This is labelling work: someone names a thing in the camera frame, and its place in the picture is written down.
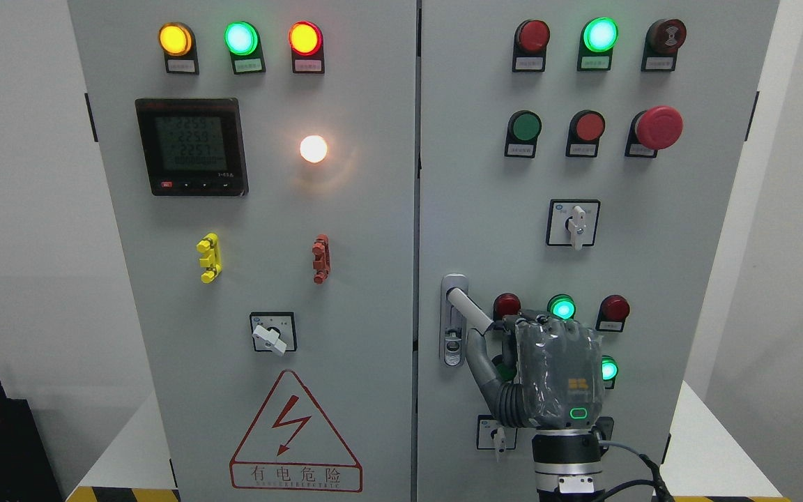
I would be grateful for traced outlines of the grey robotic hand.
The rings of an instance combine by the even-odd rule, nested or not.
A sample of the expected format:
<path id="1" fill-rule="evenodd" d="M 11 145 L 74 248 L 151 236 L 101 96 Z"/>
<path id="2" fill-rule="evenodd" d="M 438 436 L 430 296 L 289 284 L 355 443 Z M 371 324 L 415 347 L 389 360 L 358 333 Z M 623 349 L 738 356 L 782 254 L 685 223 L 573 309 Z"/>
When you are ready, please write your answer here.
<path id="1" fill-rule="evenodd" d="M 494 419 L 505 427 L 592 429 L 604 400 L 600 336 L 546 311 L 524 310 L 504 317 L 503 326 L 517 339 L 517 383 L 503 381 L 476 328 L 464 344 L 466 362 Z"/>

